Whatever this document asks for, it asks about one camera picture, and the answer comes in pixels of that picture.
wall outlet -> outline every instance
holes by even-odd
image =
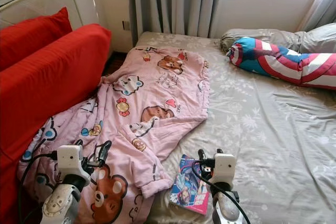
[[[130,22],[129,21],[122,21],[122,28],[125,30],[125,31],[130,31],[131,30],[131,25],[130,25]]]

black cable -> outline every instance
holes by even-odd
[[[29,219],[29,217],[36,212],[36,210],[41,209],[41,206],[37,206],[36,208],[34,208],[32,211],[29,212],[29,214],[27,214],[27,216],[23,219],[22,223],[26,223],[26,221]]]
[[[21,213],[21,194],[22,194],[22,187],[23,187],[23,183],[24,183],[24,181],[25,181],[25,178],[26,178],[26,176],[27,176],[27,173],[28,173],[30,167],[32,166],[33,162],[34,162],[36,159],[38,159],[38,158],[40,158],[40,157],[52,157],[52,154],[53,154],[53,153],[39,154],[39,155],[33,157],[33,158],[31,159],[31,161],[28,163],[28,165],[27,165],[27,167],[26,167],[26,169],[25,169],[25,172],[24,172],[23,175],[22,175],[22,178],[21,178],[21,181],[20,181],[20,185],[19,185],[18,197],[17,197],[17,199],[18,199],[18,210],[19,210],[19,223],[20,223],[20,224],[24,224],[25,221],[28,219],[28,218],[26,217],[26,218],[24,219],[24,221],[22,221],[22,213]]]
[[[194,174],[195,174],[200,180],[202,180],[202,181],[204,181],[205,183],[207,183],[208,185],[210,185],[210,186],[216,188],[218,191],[220,191],[220,192],[223,193],[226,197],[228,197],[228,198],[229,198],[229,199],[236,205],[236,207],[239,209],[239,211],[241,212],[241,214],[244,216],[244,218],[245,218],[247,224],[251,224],[251,222],[249,221],[249,219],[248,219],[246,213],[245,213],[245,212],[243,211],[243,209],[240,207],[240,205],[238,204],[238,202],[237,202],[233,197],[231,197],[231,195],[228,194],[226,191],[222,190],[220,187],[218,187],[218,186],[216,186],[215,184],[209,182],[209,180],[203,178],[200,174],[198,174],[198,172],[196,171],[196,169],[195,169],[195,167],[194,167],[195,164],[201,164],[201,161],[199,161],[199,160],[195,160],[195,161],[193,162],[193,164],[191,165],[191,168],[192,168]]]

magazine cover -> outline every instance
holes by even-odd
[[[206,184],[193,173],[191,168],[193,162],[194,159],[183,154],[180,161],[180,172],[176,176],[170,194],[170,202],[206,215],[209,192]],[[201,174],[199,164],[196,164],[195,168]]]

blanket cuff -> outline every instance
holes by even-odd
[[[153,196],[154,194],[169,189],[173,186],[173,181],[164,173],[161,174],[163,178],[154,180],[141,187],[142,195],[145,199]]]

floral bedsheet pattern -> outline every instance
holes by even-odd
[[[234,188],[251,223],[330,223],[336,220],[336,92],[303,88],[229,63],[219,39],[144,33],[137,46],[174,46],[209,62],[208,119],[163,162],[176,176],[182,154],[211,157],[217,148],[237,158]],[[156,195],[148,223],[213,223]]]

